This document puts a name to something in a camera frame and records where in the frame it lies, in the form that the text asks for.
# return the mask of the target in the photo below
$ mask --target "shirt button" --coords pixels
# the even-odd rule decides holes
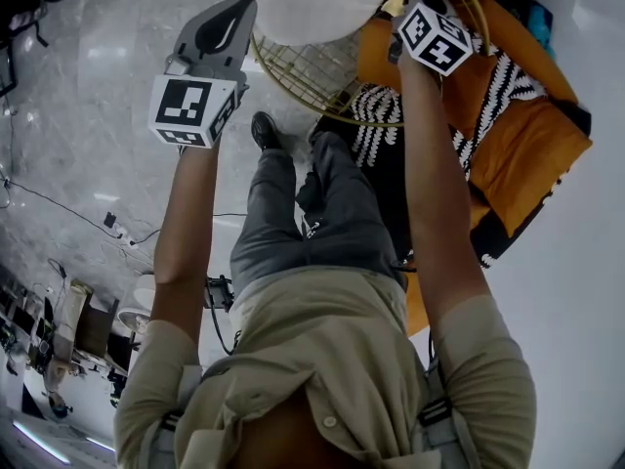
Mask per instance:
[[[337,424],[335,417],[325,417],[323,419],[323,425],[328,429],[334,427]]]

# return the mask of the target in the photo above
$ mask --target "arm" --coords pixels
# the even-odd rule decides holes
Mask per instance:
[[[449,310],[490,291],[469,239],[469,189],[449,136],[437,84],[408,53],[401,55],[399,67],[414,262],[436,332]]]
[[[213,236],[219,147],[181,156],[156,245],[152,320],[164,320],[197,344]]]
[[[120,467],[136,467],[144,434],[178,406],[197,343],[210,257],[218,148],[187,149],[176,169],[154,260],[151,322],[115,414]]]
[[[410,232],[445,391],[482,467],[526,467],[536,418],[531,375],[470,242],[468,186],[438,87],[407,53],[399,65]]]

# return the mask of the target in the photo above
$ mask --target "light fixture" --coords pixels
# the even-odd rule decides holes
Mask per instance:
[[[103,192],[94,192],[94,198],[102,201],[117,201],[119,196],[113,196],[112,194],[104,194]]]
[[[64,456],[62,453],[56,451],[54,448],[50,447],[50,445],[42,442],[39,438],[37,438],[34,434],[32,434],[23,424],[20,424],[17,420],[13,421],[13,425],[16,426],[20,431],[24,433],[33,443],[37,444],[40,448],[43,448],[48,453],[50,453],[53,457],[60,460],[63,464],[69,465],[71,462],[69,459]]]
[[[99,442],[98,440],[94,440],[93,438],[90,438],[89,436],[87,436],[87,440],[89,440],[91,443],[98,445],[99,447],[109,449],[110,451],[115,453],[115,449],[111,448],[109,445],[105,445],[104,443]]]

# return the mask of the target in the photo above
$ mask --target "shirt sleeve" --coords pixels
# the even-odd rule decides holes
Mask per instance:
[[[454,408],[484,468],[524,468],[534,441],[536,394],[521,348],[494,299],[474,297],[445,315],[435,348]]]
[[[184,367],[192,364],[199,364],[197,348],[182,330],[167,321],[148,324],[115,413],[113,441],[119,467],[137,467],[144,432],[176,409]]]

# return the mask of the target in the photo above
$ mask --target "black and white marker cube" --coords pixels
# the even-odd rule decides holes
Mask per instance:
[[[472,53],[469,33],[418,2],[399,26],[410,56],[447,76]]]
[[[149,128],[163,143],[211,148],[237,108],[235,81],[161,74],[149,102]]]

